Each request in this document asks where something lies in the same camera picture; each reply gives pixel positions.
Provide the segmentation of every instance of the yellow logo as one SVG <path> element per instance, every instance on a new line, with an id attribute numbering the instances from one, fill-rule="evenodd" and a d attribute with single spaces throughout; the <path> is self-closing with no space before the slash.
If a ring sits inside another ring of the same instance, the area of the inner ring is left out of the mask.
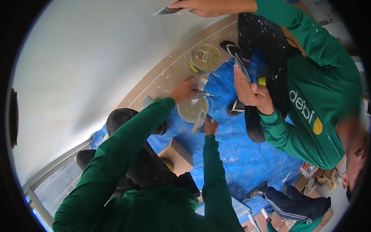
<path id="1" fill-rule="evenodd" d="M 314 121 L 313 132 L 314 132 L 316 135 L 319 135 L 320 133 L 322 133 L 322 122 L 319 120 L 319 118 L 317 118 L 317 119 Z"/>

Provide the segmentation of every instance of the metal paint can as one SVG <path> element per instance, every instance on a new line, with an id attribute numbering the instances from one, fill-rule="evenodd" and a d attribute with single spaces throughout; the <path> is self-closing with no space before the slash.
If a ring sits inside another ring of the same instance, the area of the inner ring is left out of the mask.
<path id="1" fill-rule="evenodd" d="M 210 44 L 201 44 L 193 49 L 189 67 L 191 70 L 202 75 L 214 71 L 221 63 L 220 53 L 216 47 Z"/>

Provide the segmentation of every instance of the paint-splattered pants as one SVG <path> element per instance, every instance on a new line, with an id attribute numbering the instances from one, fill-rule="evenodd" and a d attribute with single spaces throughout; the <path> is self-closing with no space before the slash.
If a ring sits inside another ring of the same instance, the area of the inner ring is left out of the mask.
<path id="1" fill-rule="evenodd" d="M 129 121 L 138 112 L 136 110 L 122 108 L 110 113 L 106 122 L 107 134 L 111 136 L 120 126 Z M 157 128 L 154 134 L 158 134 L 161 128 Z M 76 155 L 78 166 L 84 170 L 89 162 L 94 158 L 96 150 L 79 151 Z M 112 197 L 122 197 L 124 193 L 132 189 L 157 189 L 168 184 L 183 187 L 196 197 L 200 194 L 198 188 L 189 172 L 177 177 L 164 164 L 150 144 L 146 142 L 142 150 L 138 153 L 132 166 L 126 172 L 113 193 Z"/>
<path id="2" fill-rule="evenodd" d="M 276 213 L 283 219 L 312 223 L 322 217 L 331 206 L 331 198 L 310 198 L 289 185 L 285 193 L 273 187 L 267 187 L 258 195 L 270 203 Z"/>
<path id="3" fill-rule="evenodd" d="M 238 44 L 244 59 L 250 60 L 254 49 L 261 51 L 266 70 L 259 77 L 265 77 L 273 105 L 285 118 L 290 110 L 286 83 L 287 59 L 300 51 L 287 42 L 280 26 L 263 16 L 239 14 L 238 33 Z M 247 135 L 253 142 L 265 142 L 256 107 L 245 107 L 245 123 Z"/>

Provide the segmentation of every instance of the white bucket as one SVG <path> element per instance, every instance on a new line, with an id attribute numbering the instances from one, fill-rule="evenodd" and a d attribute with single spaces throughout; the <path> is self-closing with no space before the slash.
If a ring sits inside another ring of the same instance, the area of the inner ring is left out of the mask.
<path id="1" fill-rule="evenodd" d="M 184 121 L 194 123 L 201 108 L 205 112 L 209 111 L 209 102 L 206 98 L 200 98 L 193 106 L 191 106 L 191 103 L 192 101 L 178 104 L 178 114 Z"/>

